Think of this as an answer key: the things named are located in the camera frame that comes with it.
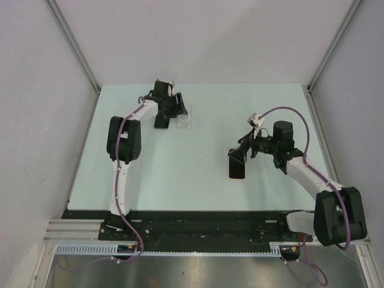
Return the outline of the pink cased phone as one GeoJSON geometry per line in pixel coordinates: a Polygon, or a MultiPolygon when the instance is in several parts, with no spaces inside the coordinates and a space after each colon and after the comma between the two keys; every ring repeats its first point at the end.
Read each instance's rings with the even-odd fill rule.
{"type": "Polygon", "coordinates": [[[228,176],[229,179],[244,180],[246,177],[245,164],[241,164],[228,157],[228,176]]]}

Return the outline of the clear phone case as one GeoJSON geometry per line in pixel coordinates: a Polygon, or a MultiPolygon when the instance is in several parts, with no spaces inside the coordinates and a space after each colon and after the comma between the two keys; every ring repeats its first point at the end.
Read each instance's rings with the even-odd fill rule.
{"type": "Polygon", "coordinates": [[[186,104],[185,108],[187,110],[187,114],[186,115],[178,115],[176,117],[176,128],[179,130],[190,130],[192,128],[193,107],[190,104],[186,104]]]}

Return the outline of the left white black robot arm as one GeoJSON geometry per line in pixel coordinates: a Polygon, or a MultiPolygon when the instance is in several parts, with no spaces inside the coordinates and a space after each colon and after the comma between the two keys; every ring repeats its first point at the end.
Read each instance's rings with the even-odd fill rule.
{"type": "Polygon", "coordinates": [[[129,238],[133,226],[126,221],[131,211],[128,182],[134,162],[142,151],[142,124],[154,120],[154,128],[165,130],[171,119],[188,115],[182,94],[175,91],[173,81],[156,80],[147,95],[138,98],[138,107],[125,117],[110,119],[106,151],[113,164],[113,194],[110,215],[104,221],[121,240],[129,238]]]}

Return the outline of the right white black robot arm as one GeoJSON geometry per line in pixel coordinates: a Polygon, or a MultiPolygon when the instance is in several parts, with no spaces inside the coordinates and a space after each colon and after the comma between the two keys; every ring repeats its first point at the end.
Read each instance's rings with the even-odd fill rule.
{"type": "Polygon", "coordinates": [[[359,190],[328,179],[306,161],[304,153],[295,147],[292,123],[275,122],[273,134],[266,137],[254,128],[238,143],[239,147],[228,153],[231,163],[245,165],[248,152],[252,158],[258,153],[272,155],[274,166],[298,182],[315,200],[313,212],[290,212],[286,220],[278,223],[277,235],[282,240],[290,241],[301,232],[314,235],[326,247],[343,248],[367,237],[359,190]]]}

